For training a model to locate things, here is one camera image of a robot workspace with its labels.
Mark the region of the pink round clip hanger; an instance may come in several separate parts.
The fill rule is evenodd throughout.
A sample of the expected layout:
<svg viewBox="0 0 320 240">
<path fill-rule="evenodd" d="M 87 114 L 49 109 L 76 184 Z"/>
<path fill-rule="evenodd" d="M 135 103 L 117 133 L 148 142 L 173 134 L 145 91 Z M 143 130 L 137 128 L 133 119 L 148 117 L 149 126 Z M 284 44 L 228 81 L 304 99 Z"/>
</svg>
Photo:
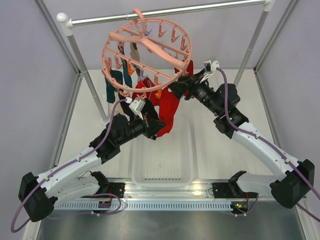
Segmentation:
<svg viewBox="0 0 320 240">
<path fill-rule="evenodd" d="M 166 86 L 182 76 L 192 60 L 192 41 L 187 32 L 177 23 L 159 17 L 144 17 L 138 8 L 133 13 L 138 14 L 114 32 L 108 34 L 103 47 L 101 63 L 102 74 L 116 88 L 128 93 L 160 92 Z M 124 43 L 124 53 L 118 50 L 118 42 Z M 130 43 L 136 43 L 140 62 L 130 56 Z M 154 86 L 150 88 L 128 87 L 120 84 L 111 76 L 111 70 L 123 71 L 121 58 L 126 59 L 128 73 L 136 73 L 133 64 L 140 67 L 140 78 L 148 77 Z"/>
</svg>

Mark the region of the cream brown sock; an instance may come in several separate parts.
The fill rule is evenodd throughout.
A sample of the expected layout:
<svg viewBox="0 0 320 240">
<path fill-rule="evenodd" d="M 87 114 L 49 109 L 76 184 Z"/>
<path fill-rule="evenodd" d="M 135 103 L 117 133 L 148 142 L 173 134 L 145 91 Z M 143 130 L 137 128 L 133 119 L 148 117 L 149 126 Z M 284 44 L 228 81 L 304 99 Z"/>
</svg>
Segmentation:
<svg viewBox="0 0 320 240">
<path fill-rule="evenodd" d="M 137 61 L 137 62 L 140 62 L 140 54 L 138 51 L 137 44 L 133 43 L 133 42 L 130 43 L 130 58 Z M 133 67 L 135 68 L 136 74 L 139 77 L 140 76 L 140 67 L 135 64 L 133 64 Z"/>
</svg>

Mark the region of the black sock white stripes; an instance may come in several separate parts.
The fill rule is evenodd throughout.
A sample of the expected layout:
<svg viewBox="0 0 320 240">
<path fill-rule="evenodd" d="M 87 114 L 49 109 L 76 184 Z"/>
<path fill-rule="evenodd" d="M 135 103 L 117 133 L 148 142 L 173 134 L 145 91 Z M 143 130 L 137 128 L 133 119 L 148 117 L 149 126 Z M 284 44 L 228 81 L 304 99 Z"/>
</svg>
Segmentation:
<svg viewBox="0 0 320 240">
<path fill-rule="evenodd" d="M 130 110 L 129 104 L 125 102 L 125 98 L 120 100 L 120 107 L 124 113 L 124 115 L 120 114 L 117 115 L 117 123 L 124 126 L 129 126 L 134 123 L 137 123 L 138 120 L 144 120 L 144 115 L 148 115 L 153 119 L 159 120 L 158 113 L 155 110 L 155 107 L 148 99 L 143 99 L 145 101 L 145 105 L 141 111 L 143 115 L 143 119 L 139 118 L 138 116 L 134 115 L 134 113 Z"/>
</svg>

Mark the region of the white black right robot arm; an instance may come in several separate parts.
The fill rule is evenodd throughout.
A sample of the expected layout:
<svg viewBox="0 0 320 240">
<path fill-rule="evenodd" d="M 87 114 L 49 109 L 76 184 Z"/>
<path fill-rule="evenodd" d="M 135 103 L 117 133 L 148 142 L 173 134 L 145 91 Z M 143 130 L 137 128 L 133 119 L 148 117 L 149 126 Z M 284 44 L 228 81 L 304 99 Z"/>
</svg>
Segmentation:
<svg viewBox="0 0 320 240">
<path fill-rule="evenodd" d="M 214 124 L 220 133 L 242 145 L 271 171 L 271 175 L 237 172 L 228 181 L 231 196 L 256 193 L 273 197 L 287 209 L 293 208 L 309 191 L 315 191 L 314 164 L 308 159 L 298 160 L 267 140 L 237 109 L 240 97 L 236 86 L 227 82 L 222 69 L 219 72 L 224 83 L 218 90 L 209 87 L 203 71 L 180 77 L 169 88 L 178 99 L 197 99 L 215 115 Z"/>
</svg>

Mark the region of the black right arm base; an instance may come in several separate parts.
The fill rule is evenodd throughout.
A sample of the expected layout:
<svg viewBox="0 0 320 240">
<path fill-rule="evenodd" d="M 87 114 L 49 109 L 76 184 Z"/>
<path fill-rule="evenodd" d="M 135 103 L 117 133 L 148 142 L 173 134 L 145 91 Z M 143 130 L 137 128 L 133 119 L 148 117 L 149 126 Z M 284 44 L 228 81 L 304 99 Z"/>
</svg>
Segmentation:
<svg viewBox="0 0 320 240">
<path fill-rule="evenodd" d="M 257 193 L 242 191 L 237 185 L 237 180 L 245 173 L 246 171 L 241 170 L 234 174 L 228 181 L 213 182 L 211 184 L 213 196 L 216 199 L 246 199 L 247 197 L 249 199 L 255 199 L 258 195 Z"/>
</svg>

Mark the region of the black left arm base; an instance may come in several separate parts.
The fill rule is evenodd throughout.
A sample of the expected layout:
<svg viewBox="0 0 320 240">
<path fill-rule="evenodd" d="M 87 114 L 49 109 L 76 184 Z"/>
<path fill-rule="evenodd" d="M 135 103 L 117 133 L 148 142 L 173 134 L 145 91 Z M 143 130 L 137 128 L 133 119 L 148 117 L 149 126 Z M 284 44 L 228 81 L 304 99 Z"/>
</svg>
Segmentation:
<svg viewBox="0 0 320 240">
<path fill-rule="evenodd" d="M 102 194 L 113 194 L 120 199 L 124 197 L 125 183 L 124 182 L 110 182 L 105 175 L 100 171 L 94 171 L 90 174 L 98 181 L 98 190 L 93 194 L 93 198 L 108 197 L 108 195 Z"/>
</svg>

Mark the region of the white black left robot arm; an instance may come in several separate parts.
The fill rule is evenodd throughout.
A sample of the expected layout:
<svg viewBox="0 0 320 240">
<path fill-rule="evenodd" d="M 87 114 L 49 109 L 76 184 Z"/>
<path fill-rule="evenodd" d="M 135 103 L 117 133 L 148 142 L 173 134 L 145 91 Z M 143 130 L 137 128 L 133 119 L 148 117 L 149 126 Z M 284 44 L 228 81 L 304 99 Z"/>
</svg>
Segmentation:
<svg viewBox="0 0 320 240">
<path fill-rule="evenodd" d="M 93 172 L 83 180 L 79 180 L 79 176 L 114 158 L 121 152 L 122 145 L 140 135 L 155 140 L 165 126 L 149 114 L 132 121 L 122 114 L 113 116 L 101 134 L 72 159 L 38 175 L 25 174 L 19 187 L 21 206 L 18 209 L 26 211 L 29 221 L 38 222 L 68 201 L 91 195 L 107 196 L 109 183 L 102 173 Z"/>
</svg>

